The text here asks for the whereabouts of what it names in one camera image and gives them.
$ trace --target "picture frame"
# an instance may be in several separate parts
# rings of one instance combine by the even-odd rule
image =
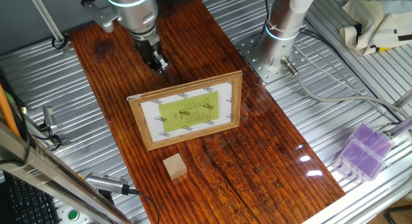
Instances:
[[[147,151],[239,126],[242,71],[127,98]]]

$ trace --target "mounting plate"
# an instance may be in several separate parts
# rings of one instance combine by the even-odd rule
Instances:
[[[254,47],[258,43],[259,38],[260,34],[257,34],[244,39],[239,42],[237,47],[240,54],[242,54],[257,75],[259,75],[263,84],[268,84],[278,78],[281,78],[285,74],[289,74],[289,71],[285,67],[269,67],[268,64],[263,64],[262,62],[256,60],[256,56],[254,55]],[[289,60],[297,69],[307,64],[307,59],[297,51],[295,46],[293,46],[292,55]]]

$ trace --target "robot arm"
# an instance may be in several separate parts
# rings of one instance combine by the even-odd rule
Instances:
[[[163,72],[169,61],[163,56],[162,45],[156,29],[158,7],[156,0],[108,0],[113,13],[108,14],[93,4],[82,0],[82,5],[105,31],[113,31],[114,19],[127,28],[143,61],[156,72]]]

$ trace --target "metal stand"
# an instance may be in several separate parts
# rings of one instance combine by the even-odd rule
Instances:
[[[70,49],[68,45],[66,44],[67,39],[65,39],[63,34],[61,34],[61,32],[59,31],[59,28],[57,27],[56,23],[54,23],[54,20],[52,16],[50,15],[49,11],[47,11],[47,8],[44,5],[43,1],[42,0],[32,0],[32,1],[33,1],[33,4],[36,6],[37,10],[39,11],[40,15],[43,17],[44,22],[46,22],[47,26],[49,27],[51,34],[53,34],[54,40],[56,40],[60,45],[64,44],[64,46],[61,48],[63,53],[69,53]]]

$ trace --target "wooden tabletop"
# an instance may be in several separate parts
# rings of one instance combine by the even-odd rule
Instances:
[[[157,25],[171,60],[162,74],[117,23],[113,33],[93,24],[70,36],[133,182],[162,223],[302,223],[344,195],[200,0],[162,5]],[[145,150],[126,97],[237,70],[240,127]],[[163,160],[176,153],[187,174],[171,181]]]

